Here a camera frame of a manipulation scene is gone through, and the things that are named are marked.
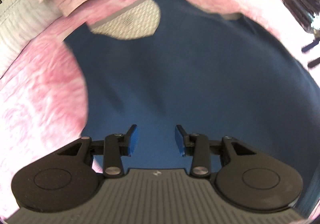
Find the circular pad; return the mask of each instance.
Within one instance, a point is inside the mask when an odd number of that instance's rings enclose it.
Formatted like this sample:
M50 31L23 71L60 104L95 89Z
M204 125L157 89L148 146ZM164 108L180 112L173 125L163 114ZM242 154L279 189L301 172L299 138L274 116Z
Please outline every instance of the circular pad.
M242 180L251 188L268 190L278 185L280 177L270 169L256 168L246 171Z
M95 171L74 156L44 157L22 168L11 188L20 207L38 212L59 212L79 206L95 194Z

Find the small logo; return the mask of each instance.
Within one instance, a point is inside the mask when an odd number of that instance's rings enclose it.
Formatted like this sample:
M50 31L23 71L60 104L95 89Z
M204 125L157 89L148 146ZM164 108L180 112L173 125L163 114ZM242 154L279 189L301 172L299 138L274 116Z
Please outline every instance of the small logo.
M153 174L154 176L160 176L160 175L162 174L162 172L160 172L160 171L154 171L152 174Z

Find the navy t-shirt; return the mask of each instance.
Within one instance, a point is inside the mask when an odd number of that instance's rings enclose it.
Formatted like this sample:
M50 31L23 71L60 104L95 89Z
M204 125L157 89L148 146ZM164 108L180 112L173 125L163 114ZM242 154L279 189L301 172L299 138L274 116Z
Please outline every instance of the navy t-shirt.
M320 191L311 182L320 160L320 90L310 74L245 16L228 21L186 0L154 1L161 20L152 36L118 40L83 24L65 39L88 88L82 135L99 140L137 124L140 139L125 168L187 170L191 158L179 154L175 125L210 139L233 136L302 175L300 202L306 195L310 205L300 208L309 213Z

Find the black object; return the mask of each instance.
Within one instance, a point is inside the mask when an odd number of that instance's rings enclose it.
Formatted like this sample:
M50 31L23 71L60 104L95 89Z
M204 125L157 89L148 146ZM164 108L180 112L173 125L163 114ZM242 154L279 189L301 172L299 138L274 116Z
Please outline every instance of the black object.
M104 141L82 137L18 171L12 179L12 193L20 207L39 212L74 208L97 191L101 174L91 168L93 155L104 155L105 178L119 178L121 156L130 156L135 147L136 125L127 134L109 135ZM119 169L106 171L108 167Z
M22 168L12 180L12 192L20 207L37 212L60 212L88 201L104 178L124 176L121 156L131 155L133 125L125 135L109 135L103 141L80 138ZM206 179L231 204L247 211L270 213L294 205L302 191L302 178L292 167L232 138L208 140L203 134L187 134L176 126L180 152L193 156L190 175ZM92 156L103 153L103 177L92 169ZM210 172L210 153L219 155L222 169Z
M193 156L190 175L196 167L208 168L208 150L220 156L222 169L210 181L220 194L236 207L255 212L272 212L293 206L302 191L302 178L292 167L232 138L210 140L202 134L186 134L177 126L178 147L182 155Z
M301 48L301 52L306 53L308 51L310 51L310 49L312 49L313 47L315 47L316 45L319 44L320 38L316 38L315 40L313 40L312 43L308 44L307 46Z
M313 60L313 61L311 61L311 62L309 62L308 63L308 68L312 69L312 68L318 66L319 64L320 64L320 57L315 59L315 60Z
M313 23L315 19L319 19L320 0L282 0L285 7L290 11L300 26L310 34L315 35L315 40L301 49L302 53L308 52L310 49L319 44L319 31L317 23ZM318 59L310 62L308 68L313 68L319 64Z

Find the round black disc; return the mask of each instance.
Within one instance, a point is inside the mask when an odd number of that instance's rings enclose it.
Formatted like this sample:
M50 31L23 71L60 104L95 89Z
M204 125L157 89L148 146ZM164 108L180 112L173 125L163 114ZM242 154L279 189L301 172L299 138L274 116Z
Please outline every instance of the round black disc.
M248 210L272 212L295 202L302 178L292 167L270 157L237 156L217 174L215 186L233 204Z
M89 200L99 181L95 171L72 156L36 161L16 173L12 192L18 205L34 211L59 212Z

